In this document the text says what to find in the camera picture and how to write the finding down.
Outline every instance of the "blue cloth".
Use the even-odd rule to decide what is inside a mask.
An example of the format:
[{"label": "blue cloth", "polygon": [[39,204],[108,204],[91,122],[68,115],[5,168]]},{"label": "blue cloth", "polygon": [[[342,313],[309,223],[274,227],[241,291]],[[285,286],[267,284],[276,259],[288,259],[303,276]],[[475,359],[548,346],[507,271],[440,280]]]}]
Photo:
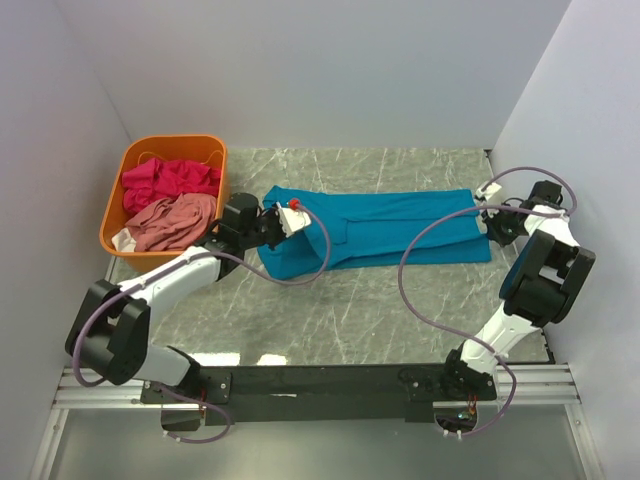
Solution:
[{"label": "blue cloth", "polygon": [[[470,190],[411,193],[314,193],[275,186],[265,207],[287,205],[292,198],[315,213],[331,237],[327,270],[397,265],[407,246],[426,226],[474,205]],[[316,272],[326,254],[320,227],[312,224],[274,250],[258,248],[267,272],[286,280]],[[454,218],[425,235],[409,256],[410,264],[471,263],[491,260],[489,241],[478,229],[476,215]]]}]

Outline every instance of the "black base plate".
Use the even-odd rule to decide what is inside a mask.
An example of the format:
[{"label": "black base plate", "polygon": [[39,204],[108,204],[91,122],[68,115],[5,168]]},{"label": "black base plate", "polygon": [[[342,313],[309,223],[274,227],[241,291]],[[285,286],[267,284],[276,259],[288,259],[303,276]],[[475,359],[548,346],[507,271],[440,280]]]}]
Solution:
[{"label": "black base plate", "polygon": [[[441,385],[442,364],[202,367],[206,399],[227,409],[234,422],[404,418],[433,422],[433,402],[467,400]],[[496,399],[493,384],[475,392]],[[143,390],[141,402],[178,403]],[[224,419],[207,412],[206,425]]]}]

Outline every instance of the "gray marble surface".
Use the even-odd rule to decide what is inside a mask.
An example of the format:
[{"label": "gray marble surface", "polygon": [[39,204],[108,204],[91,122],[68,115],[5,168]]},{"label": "gray marble surface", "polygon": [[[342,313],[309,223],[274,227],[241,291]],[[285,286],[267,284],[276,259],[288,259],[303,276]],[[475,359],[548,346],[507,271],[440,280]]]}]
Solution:
[{"label": "gray marble surface", "polygon": [[[262,198],[275,184],[328,193],[475,188],[491,177],[480,149],[232,149],[234,192]],[[431,318],[477,333],[499,305],[515,258],[492,244],[492,261],[409,266],[410,300]],[[257,254],[248,261],[260,265]],[[208,364],[440,362],[461,339],[424,325],[404,306],[396,267],[328,272],[310,286],[281,287],[238,268],[185,298],[152,339]],[[136,276],[116,262],[112,281]],[[532,334],[511,362],[546,362],[546,341]]]}]

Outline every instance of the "red object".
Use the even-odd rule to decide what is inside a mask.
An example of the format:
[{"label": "red object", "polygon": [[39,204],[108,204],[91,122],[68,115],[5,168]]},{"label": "red object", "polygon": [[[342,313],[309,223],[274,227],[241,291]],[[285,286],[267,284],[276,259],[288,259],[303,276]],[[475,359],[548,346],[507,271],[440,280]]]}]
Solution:
[{"label": "red object", "polygon": [[216,216],[216,199],[185,193],[157,200],[126,223],[136,252],[185,250],[204,235]]},{"label": "red object", "polygon": [[183,193],[218,196],[221,171],[192,160],[162,162],[158,158],[122,174],[123,205],[136,214],[157,200],[175,200]]}]

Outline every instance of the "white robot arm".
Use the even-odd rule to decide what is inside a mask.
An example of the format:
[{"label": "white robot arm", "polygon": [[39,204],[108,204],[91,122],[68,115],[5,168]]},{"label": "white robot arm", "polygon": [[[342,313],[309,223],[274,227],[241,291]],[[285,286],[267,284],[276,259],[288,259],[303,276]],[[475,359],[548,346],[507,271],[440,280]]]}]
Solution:
[{"label": "white robot arm", "polygon": [[[499,187],[487,189],[495,195]],[[513,212],[484,214],[490,239],[504,246],[520,235],[529,240],[511,271],[505,277],[497,311],[475,336],[490,345],[466,340],[447,358],[452,382],[479,388],[493,376],[499,356],[507,359],[509,351],[532,332],[547,323],[559,323],[573,305],[591,267],[593,252],[578,244],[569,230],[569,217],[559,206],[560,186],[538,182],[522,207],[555,218]]]},{"label": "white robot arm", "polygon": [[310,224],[305,212],[278,203],[262,210],[254,196],[233,195],[225,205],[221,221],[215,222],[209,233],[180,256],[118,285],[104,280],[96,282],[85,297],[65,349],[73,354],[81,328],[98,306],[120,291],[141,285],[141,289],[105,312],[91,328],[91,334],[82,342],[82,364],[116,385],[131,379],[171,387],[188,383],[187,377],[197,376],[199,365],[175,348],[150,343],[150,326],[191,292],[220,280],[237,266],[211,253],[243,258],[245,250],[261,245],[274,247]]}]

